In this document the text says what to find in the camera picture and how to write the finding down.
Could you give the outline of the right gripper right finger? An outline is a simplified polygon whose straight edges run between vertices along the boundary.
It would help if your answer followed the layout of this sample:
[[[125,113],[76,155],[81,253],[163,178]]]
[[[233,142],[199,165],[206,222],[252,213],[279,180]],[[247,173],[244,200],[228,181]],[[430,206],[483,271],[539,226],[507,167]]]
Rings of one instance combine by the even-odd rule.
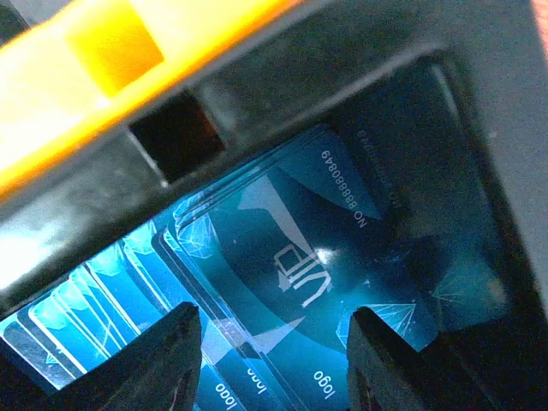
[[[350,318],[347,357],[351,410],[501,408],[446,338],[417,352],[368,307]]]

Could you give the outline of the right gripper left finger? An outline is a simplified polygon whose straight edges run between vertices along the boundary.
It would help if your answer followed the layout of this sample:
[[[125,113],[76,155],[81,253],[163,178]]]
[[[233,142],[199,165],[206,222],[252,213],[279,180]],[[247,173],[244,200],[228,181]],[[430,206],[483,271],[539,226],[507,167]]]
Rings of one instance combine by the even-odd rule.
[[[55,395],[56,410],[191,410],[201,364],[199,309],[184,302]]]

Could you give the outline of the blue card stack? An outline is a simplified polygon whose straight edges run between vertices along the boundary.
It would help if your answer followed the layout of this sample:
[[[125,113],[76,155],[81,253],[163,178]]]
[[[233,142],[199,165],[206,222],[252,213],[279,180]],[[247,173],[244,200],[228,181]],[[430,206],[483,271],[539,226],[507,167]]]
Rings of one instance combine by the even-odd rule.
[[[252,334],[176,239],[178,217],[192,223],[208,200],[283,146],[182,198],[75,268],[53,290],[3,320],[2,339],[61,389],[105,363],[176,306],[190,302],[198,307],[202,326],[196,409],[347,409],[352,314],[342,351],[316,343],[280,319]]]

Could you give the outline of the blue credit card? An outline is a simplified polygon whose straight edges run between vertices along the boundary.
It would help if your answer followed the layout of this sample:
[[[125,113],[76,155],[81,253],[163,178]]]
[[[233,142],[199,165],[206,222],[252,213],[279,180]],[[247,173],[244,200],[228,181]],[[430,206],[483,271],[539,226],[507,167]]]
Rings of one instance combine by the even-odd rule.
[[[347,318],[369,307],[416,350],[438,335],[404,263],[411,247],[325,125],[273,152],[193,222],[178,217],[176,239],[252,334],[280,319],[342,351]]]

